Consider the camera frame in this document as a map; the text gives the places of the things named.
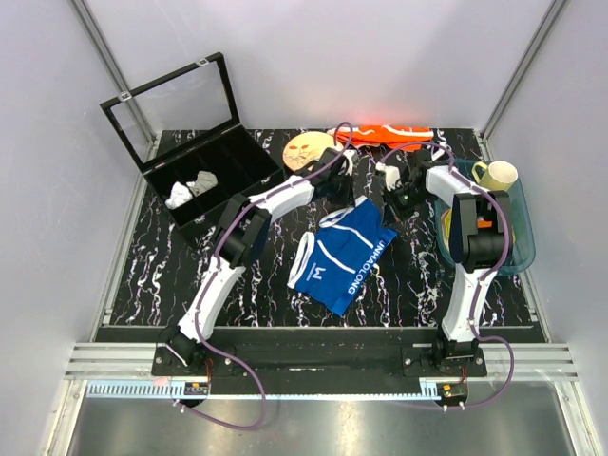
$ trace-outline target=gray wall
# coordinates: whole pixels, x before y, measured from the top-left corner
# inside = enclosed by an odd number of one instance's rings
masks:
[[[87,0],[136,86],[218,50],[243,124],[481,128],[549,0]]]
[[[0,454],[30,455],[88,337],[137,171],[64,0],[0,2]]]
[[[606,17],[604,0],[570,2],[490,145],[519,168],[542,306],[554,338],[573,352],[608,447]]]

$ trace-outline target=black storage box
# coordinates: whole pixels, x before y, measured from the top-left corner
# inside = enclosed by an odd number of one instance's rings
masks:
[[[101,104],[148,184],[192,240],[214,226],[235,194],[265,192],[281,168],[240,124],[224,57],[215,53]],[[218,184],[175,209],[165,200],[175,182],[199,171]]]

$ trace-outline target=yellow cup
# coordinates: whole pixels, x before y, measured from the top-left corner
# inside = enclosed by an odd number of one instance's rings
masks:
[[[480,176],[477,174],[477,168],[482,168],[484,173]],[[482,187],[488,190],[504,190],[505,192],[511,188],[511,185],[517,180],[517,168],[507,161],[497,160],[491,164],[485,164],[483,161],[477,161],[471,170],[473,178]]]

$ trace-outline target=black marble surface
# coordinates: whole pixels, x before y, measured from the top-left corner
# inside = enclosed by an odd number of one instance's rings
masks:
[[[280,162],[283,146],[305,130],[252,130],[259,144]],[[481,150],[472,130],[435,130],[460,158]],[[362,148],[355,196],[382,208],[381,182],[373,165],[387,149]],[[395,154],[397,162],[407,157]],[[324,201],[288,214],[271,226],[262,258],[238,281],[221,310],[217,326],[248,327],[421,327],[437,326],[446,313],[454,270],[436,244],[431,203],[396,227],[399,235],[378,261],[343,317],[287,288],[287,276],[300,237],[315,231],[327,215]],[[163,203],[147,189],[133,233],[110,325],[165,326],[177,323],[200,285],[211,250],[208,233],[189,247]],[[529,326],[529,311],[518,276],[498,277],[484,305],[482,326]]]

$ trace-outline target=orange cloth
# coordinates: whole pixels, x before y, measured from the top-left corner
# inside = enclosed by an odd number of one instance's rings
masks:
[[[333,136],[335,128],[328,131]],[[350,130],[343,126],[338,130],[337,139],[341,143],[346,143],[349,138]],[[393,148],[404,143],[414,143],[418,141],[431,141],[433,130],[430,128],[399,126],[399,125],[362,125],[353,129],[352,145],[361,147],[362,145],[378,146],[386,144]],[[404,147],[403,150],[414,151],[420,149],[420,145]]]

